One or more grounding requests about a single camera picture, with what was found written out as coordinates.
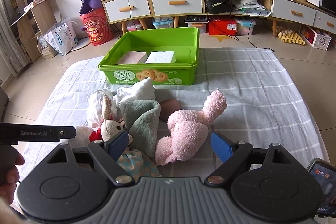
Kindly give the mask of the person's left hand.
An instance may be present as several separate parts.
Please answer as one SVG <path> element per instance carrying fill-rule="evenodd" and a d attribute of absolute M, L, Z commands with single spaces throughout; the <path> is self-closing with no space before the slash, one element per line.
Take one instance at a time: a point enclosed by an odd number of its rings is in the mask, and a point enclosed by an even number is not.
<path fill-rule="evenodd" d="M 18 153 L 14 166 L 7 172 L 5 183 L 1 184 L 0 194 L 1 198 L 11 205 L 14 200 L 14 193 L 17 188 L 17 182 L 19 181 L 19 171 L 17 165 L 23 165 L 25 163 L 24 157 Z"/>

